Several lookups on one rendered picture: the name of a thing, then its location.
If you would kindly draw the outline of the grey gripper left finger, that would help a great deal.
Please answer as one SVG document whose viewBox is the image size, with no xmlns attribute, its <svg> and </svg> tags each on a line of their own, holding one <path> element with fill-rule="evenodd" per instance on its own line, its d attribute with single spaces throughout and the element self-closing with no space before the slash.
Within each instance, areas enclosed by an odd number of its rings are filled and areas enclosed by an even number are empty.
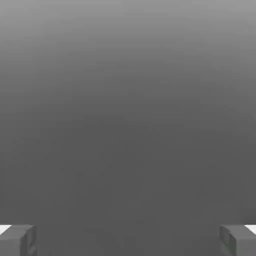
<svg viewBox="0 0 256 256">
<path fill-rule="evenodd" d="M 38 256 L 37 227 L 0 224 L 0 256 Z"/>
</svg>

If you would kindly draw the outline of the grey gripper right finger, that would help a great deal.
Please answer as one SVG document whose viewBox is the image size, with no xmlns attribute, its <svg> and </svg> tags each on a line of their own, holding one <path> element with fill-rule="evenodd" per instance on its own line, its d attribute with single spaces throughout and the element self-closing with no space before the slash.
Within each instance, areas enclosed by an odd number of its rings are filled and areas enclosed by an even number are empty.
<svg viewBox="0 0 256 256">
<path fill-rule="evenodd" d="M 256 224 L 221 225 L 222 256 L 256 256 Z"/>
</svg>

